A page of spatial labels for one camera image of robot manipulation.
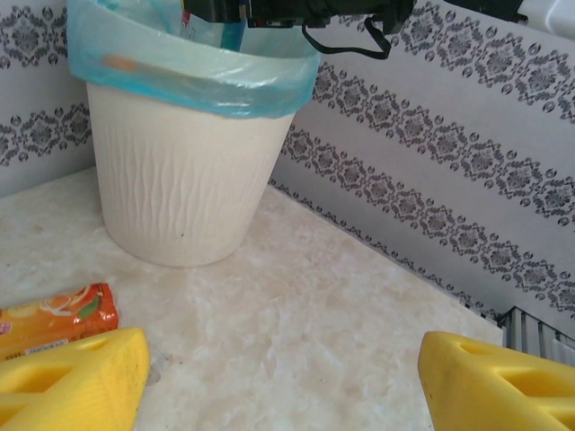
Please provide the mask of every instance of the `camera strap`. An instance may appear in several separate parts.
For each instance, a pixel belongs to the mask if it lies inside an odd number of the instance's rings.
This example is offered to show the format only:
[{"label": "camera strap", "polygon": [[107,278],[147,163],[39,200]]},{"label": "camera strap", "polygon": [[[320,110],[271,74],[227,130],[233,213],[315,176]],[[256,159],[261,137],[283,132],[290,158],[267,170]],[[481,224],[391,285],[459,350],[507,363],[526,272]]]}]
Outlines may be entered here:
[{"label": "camera strap", "polygon": [[354,48],[354,47],[343,47],[343,48],[326,47],[325,45],[322,45],[320,42],[315,40],[307,32],[307,25],[305,24],[302,25],[302,32],[304,33],[304,37],[307,39],[307,41],[322,54],[331,55],[331,54],[341,54],[344,52],[355,52],[356,54],[374,58],[376,60],[387,60],[387,58],[389,57],[389,53],[392,50],[392,44],[389,43],[389,40],[385,38],[384,33],[378,28],[376,28],[375,26],[376,22],[385,23],[384,16],[383,15],[369,16],[365,20],[365,25],[367,32],[379,46],[381,51],[373,51],[371,49]]}]

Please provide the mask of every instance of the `yellow plastic object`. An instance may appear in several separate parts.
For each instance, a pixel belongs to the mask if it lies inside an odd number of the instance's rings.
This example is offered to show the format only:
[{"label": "yellow plastic object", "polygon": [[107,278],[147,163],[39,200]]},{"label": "yellow plastic object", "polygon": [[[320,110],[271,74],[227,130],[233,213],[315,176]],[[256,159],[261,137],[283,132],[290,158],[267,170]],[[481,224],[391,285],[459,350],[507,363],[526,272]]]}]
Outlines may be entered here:
[{"label": "yellow plastic object", "polygon": [[575,430],[575,368],[445,332],[421,343],[436,431]]},{"label": "yellow plastic object", "polygon": [[3,362],[0,431],[131,431],[149,367],[140,329]]}]

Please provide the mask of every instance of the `trash can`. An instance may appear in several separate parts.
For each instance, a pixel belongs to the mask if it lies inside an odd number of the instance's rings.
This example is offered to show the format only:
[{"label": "trash can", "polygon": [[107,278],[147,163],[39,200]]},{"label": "trash can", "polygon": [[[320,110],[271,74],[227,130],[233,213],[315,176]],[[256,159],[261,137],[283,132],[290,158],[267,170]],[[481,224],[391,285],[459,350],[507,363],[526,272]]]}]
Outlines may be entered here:
[{"label": "trash can", "polygon": [[178,36],[179,0],[68,0],[105,226],[149,262],[206,265],[241,244],[319,55],[299,31],[248,29],[240,52]]}]

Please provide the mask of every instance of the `metal grate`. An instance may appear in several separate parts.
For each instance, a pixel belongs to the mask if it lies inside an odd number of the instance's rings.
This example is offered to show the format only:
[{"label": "metal grate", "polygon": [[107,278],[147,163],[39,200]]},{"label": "metal grate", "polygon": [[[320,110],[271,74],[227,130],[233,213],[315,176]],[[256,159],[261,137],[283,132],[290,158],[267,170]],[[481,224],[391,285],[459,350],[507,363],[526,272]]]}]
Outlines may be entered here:
[{"label": "metal grate", "polygon": [[499,326],[503,328],[503,347],[575,366],[575,340],[531,314],[516,307],[503,316]]}]

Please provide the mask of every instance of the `hole in yellow block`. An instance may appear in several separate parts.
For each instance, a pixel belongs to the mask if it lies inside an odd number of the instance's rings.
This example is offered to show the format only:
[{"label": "hole in yellow block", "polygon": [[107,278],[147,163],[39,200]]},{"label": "hole in yellow block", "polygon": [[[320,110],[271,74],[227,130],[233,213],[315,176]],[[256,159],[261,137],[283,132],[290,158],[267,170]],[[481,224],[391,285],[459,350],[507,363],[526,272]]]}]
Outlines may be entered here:
[{"label": "hole in yellow block", "polygon": [[25,406],[0,406],[0,427],[16,416]]},{"label": "hole in yellow block", "polygon": [[570,431],[575,431],[575,414],[571,416],[555,416],[562,424],[564,424]]},{"label": "hole in yellow block", "polygon": [[565,382],[560,376],[545,371],[531,370],[522,373],[501,374],[501,377],[522,391],[527,397],[575,397],[575,386]]},{"label": "hole in yellow block", "polygon": [[460,347],[467,353],[471,353],[472,355],[491,355],[491,351],[489,351],[488,349],[477,347],[471,344],[461,344]]},{"label": "hole in yellow block", "polygon": [[78,346],[81,350],[98,350],[108,344],[107,339],[97,339],[95,341],[87,339],[84,343]]},{"label": "hole in yellow block", "polygon": [[0,380],[0,393],[45,392],[70,371],[71,366],[17,368]]}]

